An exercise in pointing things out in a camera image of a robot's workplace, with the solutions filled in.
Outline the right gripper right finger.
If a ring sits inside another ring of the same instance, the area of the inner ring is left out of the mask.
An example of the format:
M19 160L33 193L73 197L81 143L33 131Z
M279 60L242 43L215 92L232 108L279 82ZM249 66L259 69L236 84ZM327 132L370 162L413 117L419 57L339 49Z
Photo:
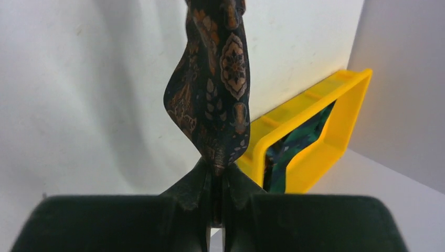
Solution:
M222 175L225 251L407 251L388 208L360 195L272 194Z

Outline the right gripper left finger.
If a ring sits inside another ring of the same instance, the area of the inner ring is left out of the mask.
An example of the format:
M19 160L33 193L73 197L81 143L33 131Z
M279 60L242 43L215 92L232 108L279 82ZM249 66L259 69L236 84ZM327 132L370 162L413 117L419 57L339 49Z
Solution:
M207 251L209 167L160 195L58 195L42 200L12 251Z

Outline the dark orange paisley tie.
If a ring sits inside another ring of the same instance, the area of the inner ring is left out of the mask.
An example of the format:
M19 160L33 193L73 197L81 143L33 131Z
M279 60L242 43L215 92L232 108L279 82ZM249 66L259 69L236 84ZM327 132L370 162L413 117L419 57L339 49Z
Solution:
M245 1L187 1L187 44L164 107L220 176L250 139L250 66Z

